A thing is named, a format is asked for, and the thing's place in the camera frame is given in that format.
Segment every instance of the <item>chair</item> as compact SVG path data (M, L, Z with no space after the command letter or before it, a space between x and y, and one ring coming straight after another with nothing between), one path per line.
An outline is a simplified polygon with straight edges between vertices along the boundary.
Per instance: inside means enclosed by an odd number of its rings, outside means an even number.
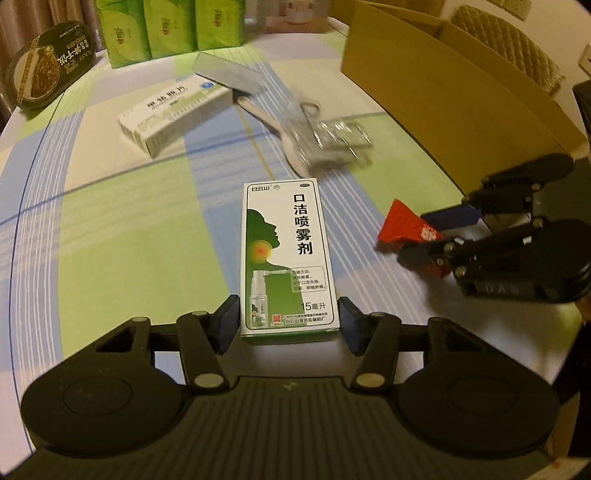
M553 96L566 76L519 28L470 5L460 5L449 21L495 50Z

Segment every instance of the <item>red packet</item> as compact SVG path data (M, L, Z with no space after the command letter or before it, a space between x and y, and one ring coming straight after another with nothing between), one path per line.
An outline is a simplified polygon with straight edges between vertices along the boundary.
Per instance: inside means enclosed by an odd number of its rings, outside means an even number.
M443 235L418 217L400 200L394 200L384 226L378 235L378 241L392 246L396 250L409 242L431 242L441 240ZM443 265L427 264L422 268L431 275L444 277L449 269Z

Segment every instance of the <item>curtain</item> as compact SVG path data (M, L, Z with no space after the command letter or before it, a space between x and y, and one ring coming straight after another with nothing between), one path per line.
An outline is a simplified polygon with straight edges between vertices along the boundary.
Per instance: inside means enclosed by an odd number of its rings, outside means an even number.
M86 24L97 51L105 48L95 0L0 0L0 129L14 110L4 85L12 57L33 38L67 20Z

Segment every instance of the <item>green and white box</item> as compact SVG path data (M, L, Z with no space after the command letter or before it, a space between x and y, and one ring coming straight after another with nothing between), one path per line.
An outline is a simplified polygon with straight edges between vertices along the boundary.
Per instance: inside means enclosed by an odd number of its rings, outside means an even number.
M339 328L316 179L244 185L241 334Z

